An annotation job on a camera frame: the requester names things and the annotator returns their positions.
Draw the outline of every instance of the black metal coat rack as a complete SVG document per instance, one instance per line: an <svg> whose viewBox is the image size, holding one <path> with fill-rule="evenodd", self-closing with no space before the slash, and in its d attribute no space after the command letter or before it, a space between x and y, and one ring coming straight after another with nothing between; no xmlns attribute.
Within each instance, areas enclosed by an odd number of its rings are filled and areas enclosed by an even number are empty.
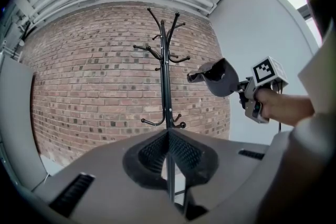
<svg viewBox="0 0 336 224"><path fill-rule="evenodd" d="M180 16L180 14L175 13L175 18L173 21L172 28L166 33L165 27L164 27L164 20L161 20L161 23L159 23L155 15L152 13L151 9L147 8L147 10L150 12L152 17L154 18L160 30L160 34L156 35L152 39L155 40L156 38L160 37L161 54L158 54L155 50L151 48L151 46L141 47L141 46L133 45L133 47L150 52L157 60L160 61L160 67L155 68L155 71L160 71L161 73L162 120L158 123L154 123L146 119L141 119L141 122L147 123L152 126L159 126L164 122L164 120L166 120L167 129L168 128L185 128L186 127L185 122L181 122L178 125L174 124L175 122L179 120L179 118L182 115L178 114L176 119L173 118L172 96L171 96L171 90L170 90L170 77L169 77L169 61L178 63L178 62L190 60L189 56L182 58L180 60L173 60L172 57L178 58L178 56L171 55L169 51L169 45L170 45L172 35L174 33L174 29L185 25L185 23L181 23L177 25L176 24L177 19ZM168 182L169 196L170 196L171 201L174 201L174 198L175 198L175 163L174 163L173 158L170 155L167 156L166 158L166 164L167 164L167 182Z"/></svg>

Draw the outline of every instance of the human hand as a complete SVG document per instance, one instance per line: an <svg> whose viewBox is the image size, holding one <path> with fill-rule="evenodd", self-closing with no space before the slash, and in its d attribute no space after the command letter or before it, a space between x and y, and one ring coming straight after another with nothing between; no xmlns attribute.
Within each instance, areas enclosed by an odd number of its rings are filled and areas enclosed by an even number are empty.
<svg viewBox="0 0 336 224"><path fill-rule="evenodd" d="M278 94L270 89L260 89L256 99L262 103L261 116L295 126L300 120L314 114L308 97Z"/></svg>

